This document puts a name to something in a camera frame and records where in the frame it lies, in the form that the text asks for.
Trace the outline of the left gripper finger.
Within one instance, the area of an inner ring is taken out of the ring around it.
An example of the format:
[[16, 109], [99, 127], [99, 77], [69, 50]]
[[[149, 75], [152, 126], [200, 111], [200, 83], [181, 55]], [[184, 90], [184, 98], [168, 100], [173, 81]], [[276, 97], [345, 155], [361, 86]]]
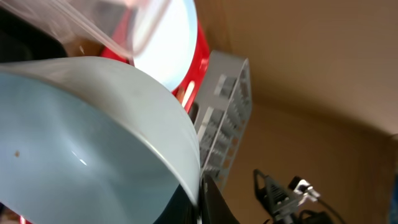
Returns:
[[200, 182], [199, 204], [192, 205], [182, 186], [178, 186], [155, 224], [239, 223], [210, 175]]

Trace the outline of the light blue bowl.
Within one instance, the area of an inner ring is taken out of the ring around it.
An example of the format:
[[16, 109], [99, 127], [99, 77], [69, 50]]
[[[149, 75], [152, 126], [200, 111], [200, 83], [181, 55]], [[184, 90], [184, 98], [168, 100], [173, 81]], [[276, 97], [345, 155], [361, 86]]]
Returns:
[[137, 68], [100, 57], [1, 65], [1, 203], [32, 223], [196, 223], [187, 112]]

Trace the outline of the black tray bin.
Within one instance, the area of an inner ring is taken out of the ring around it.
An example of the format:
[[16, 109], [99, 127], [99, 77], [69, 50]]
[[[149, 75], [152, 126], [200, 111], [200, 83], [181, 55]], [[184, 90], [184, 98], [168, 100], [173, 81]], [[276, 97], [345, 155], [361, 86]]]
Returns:
[[11, 12], [1, 9], [1, 62], [47, 60], [67, 56], [63, 45]]

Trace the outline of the red plastic tray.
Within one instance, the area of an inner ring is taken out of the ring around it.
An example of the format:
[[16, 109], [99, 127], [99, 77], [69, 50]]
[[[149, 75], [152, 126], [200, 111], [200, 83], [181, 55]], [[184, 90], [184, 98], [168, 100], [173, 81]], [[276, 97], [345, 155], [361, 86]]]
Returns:
[[[132, 63], [133, 59], [128, 60], [122, 56], [118, 56], [109, 48], [102, 50], [101, 57], [110, 58], [124, 63]], [[194, 99], [198, 93], [200, 85], [205, 77], [205, 73], [208, 67], [208, 60], [210, 57], [210, 50], [201, 28], [200, 22], [198, 21], [198, 34], [197, 43], [190, 68], [176, 89], [171, 91], [173, 95], [181, 102], [185, 111], [189, 112], [193, 105]]]

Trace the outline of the grey dishwasher rack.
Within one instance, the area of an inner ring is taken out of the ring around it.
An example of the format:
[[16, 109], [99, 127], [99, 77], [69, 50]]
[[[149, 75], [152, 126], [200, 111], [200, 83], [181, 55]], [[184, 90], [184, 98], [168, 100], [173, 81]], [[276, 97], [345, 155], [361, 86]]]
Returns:
[[195, 103], [201, 175], [223, 190], [251, 116], [249, 60], [212, 51]]

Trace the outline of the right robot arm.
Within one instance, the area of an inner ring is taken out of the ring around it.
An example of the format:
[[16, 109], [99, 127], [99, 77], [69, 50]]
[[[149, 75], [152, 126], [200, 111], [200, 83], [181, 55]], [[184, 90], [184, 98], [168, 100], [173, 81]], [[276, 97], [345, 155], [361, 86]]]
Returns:
[[[333, 214], [340, 223], [346, 223], [335, 209], [321, 199], [321, 195], [314, 189], [313, 185], [299, 176], [295, 176], [287, 188], [281, 186], [271, 176], [265, 175], [259, 169], [253, 170], [253, 179], [256, 199], [271, 216], [273, 223], [333, 223], [330, 214]], [[307, 201], [319, 203], [327, 211], [302, 210], [296, 213], [298, 208]]]

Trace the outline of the clear plastic bin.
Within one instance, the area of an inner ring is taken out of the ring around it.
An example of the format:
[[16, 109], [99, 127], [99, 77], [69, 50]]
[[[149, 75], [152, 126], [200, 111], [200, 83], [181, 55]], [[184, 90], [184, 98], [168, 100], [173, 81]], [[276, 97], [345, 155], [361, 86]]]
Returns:
[[133, 58], [146, 47], [168, 0], [1, 0], [1, 7], [66, 44], [77, 37]]

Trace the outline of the light blue plate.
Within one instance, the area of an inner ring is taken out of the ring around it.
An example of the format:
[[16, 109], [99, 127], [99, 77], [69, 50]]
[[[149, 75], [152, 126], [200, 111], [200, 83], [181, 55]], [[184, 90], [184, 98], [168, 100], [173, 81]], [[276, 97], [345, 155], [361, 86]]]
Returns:
[[133, 57], [134, 66], [173, 91], [190, 68], [197, 34], [194, 1], [171, 1], [143, 53]]

